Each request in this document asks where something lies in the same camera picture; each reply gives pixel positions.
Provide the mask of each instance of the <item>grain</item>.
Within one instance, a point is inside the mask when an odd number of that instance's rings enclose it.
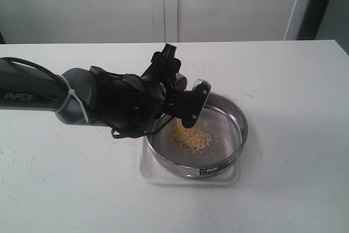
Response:
[[[179,119],[174,121],[172,137],[180,143],[181,147],[192,154],[202,153],[209,142],[211,136],[198,127],[184,128]]]

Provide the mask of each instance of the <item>sieve label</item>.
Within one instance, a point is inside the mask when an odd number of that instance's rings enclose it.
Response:
[[[220,164],[220,165],[212,166],[210,168],[198,169],[196,171],[197,171],[199,176],[205,176],[205,175],[214,174],[214,173],[217,173],[217,172],[225,169],[226,167],[230,166],[235,161],[236,161],[236,155],[234,157],[232,157],[231,159],[225,161],[224,163]]]

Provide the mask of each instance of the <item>sieve rim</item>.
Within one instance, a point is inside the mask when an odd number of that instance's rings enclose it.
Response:
[[[247,139],[247,135],[248,135],[248,124],[247,124],[247,120],[246,120],[246,117],[245,115],[243,114],[242,110],[233,102],[231,101],[230,99],[224,97],[223,95],[220,95],[220,94],[217,94],[217,93],[214,93],[214,92],[210,92],[210,95],[213,95],[213,96],[217,96],[219,97],[220,99],[223,99],[225,100],[226,102],[228,102],[231,106],[234,107],[234,109],[236,109],[238,111],[238,113],[240,114],[240,117],[242,118],[242,122],[244,124],[244,132],[242,132],[242,129],[238,123],[238,121],[236,120],[236,118],[233,116],[233,114],[231,113],[227,113],[225,110],[223,110],[222,108],[219,108],[217,105],[215,105],[214,103],[210,103],[210,102],[206,102],[204,108],[205,109],[208,109],[208,110],[214,110],[218,113],[221,113],[223,115],[225,115],[227,118],[229,118],[231,121],[234,121],[235,125],[237,125],[239,127],[239,130],[241,132],[241,136],[242,136],[242,140],[241,140],[241,143],[239,144],[239,146],[236,148],[236,150],[231,154],[229,155],[228,157],[216,162],[216,163],[213,163],[213,164],[210,164],[210,165],[193,165],[193,166],[188,166],[188,165],[183,165],[183,164],[180,164],[180,163],[177,163],[176,161],[173,161],[173,160],[170,160],[166,157],[164,157],[162,154],[160,154],[152,145],[151,141],[152,141],[152,137],[153,135],[147,135],[146,136],[146,139],[147,139],[147,143],[149,145],[149,147],[151,148],[151,150],[156,153],[159,157],[161,157],[163,160],[173,164],[173,165],[176,165],[176,166],[179,166],[179,167],[183,167],[183,168],[186,168],[186,169],[202,169],[202,168],[207,168],[208,166],[217,166],[217,165],[220,165],[222,163],[225,163],[231,159],[233,159],[235,156],[236,156],[236,160],[234,162],[237,161],[239,155],[241,154],[242,152],[242,149],[245,145],[245,142],[246,142],[246,139]],[[162,115],[159,120],[157,120],[156,122],[154,122],[154,124],[152,125],[152,130],[155,128],[156,124],[158,123],[158,121],[160,121],[162,118],[164,117],[167,117],[168,115]]]

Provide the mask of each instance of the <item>cabinet door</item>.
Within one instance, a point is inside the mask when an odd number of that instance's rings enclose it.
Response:
[[[178,41],[295,38],[308,0],[178,0]]]
[[[161,19],[155,39],[151,0],[0,0],[0,31],[7,43],[161,41]]]

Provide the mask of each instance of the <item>white zip tie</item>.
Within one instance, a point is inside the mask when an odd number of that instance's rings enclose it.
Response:
[[[67,87],[69,88],[69,90],[68,90],[68,95],[67,95],[65,101],[63,102],[62,106],[56,112],[60,112],[67,105],[70,97],[74,97],[76,99],[76,101],[80,104],[80,108],[81,108],[83,117],[84,117],[86,123],[88,123],[88,116],[87,116],[85,107],[84,107],[81,99],[76,95],[75,90],[71,88],[68,80],[64,76],[60,76],[60,77],[64,80],[64,82],[67,85]]]

